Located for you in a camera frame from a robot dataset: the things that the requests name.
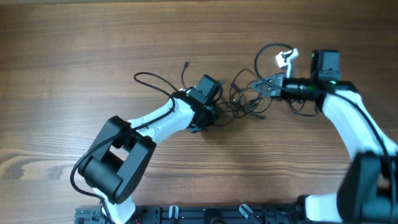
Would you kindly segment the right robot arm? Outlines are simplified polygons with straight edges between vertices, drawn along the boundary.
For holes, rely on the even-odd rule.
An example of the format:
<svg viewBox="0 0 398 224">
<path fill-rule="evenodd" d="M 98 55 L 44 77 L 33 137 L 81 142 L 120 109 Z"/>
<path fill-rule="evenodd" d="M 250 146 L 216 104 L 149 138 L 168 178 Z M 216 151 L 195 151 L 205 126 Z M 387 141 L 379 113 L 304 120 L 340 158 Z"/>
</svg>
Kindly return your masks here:
<svg viewBox="0 0 398 224">
<path fill-rule="evenodd" d="M 314 50 L 309 78 L 293 76 L 297 49 L 275 59 L 284 72 L 259 77 L 251 88 L 270 99 L 312 101 L 334 125 L 351 158 L 337 192 L 303 196 L 304 219 L 330 223 L 397 223 L 397 143 L 367 112 L 361 95 L 341 80 L 340 53 Z"/>
</svg>

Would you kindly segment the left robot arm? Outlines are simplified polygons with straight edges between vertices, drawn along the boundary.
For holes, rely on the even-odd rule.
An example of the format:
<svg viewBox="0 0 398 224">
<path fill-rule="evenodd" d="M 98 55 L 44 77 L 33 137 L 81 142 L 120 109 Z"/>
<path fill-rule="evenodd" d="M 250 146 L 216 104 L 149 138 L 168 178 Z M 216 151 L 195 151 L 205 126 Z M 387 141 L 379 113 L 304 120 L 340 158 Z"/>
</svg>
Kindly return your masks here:
<svg viewBox="0 0 398 224">
<path fill-rule="evenodd" d="M 106 223 L 126 223 L 136 206 L 131 194 L 138 186 L 155 147 L 178 131 L 207 130 L 218 119 L 221 83 L 208 75 L 187 89 L 168 93 L 159 109 L 128 121 L 113 116 L 105 122 L 87 152 L 76 162 L 79 173 L 100 200 Z"/>
</svg>

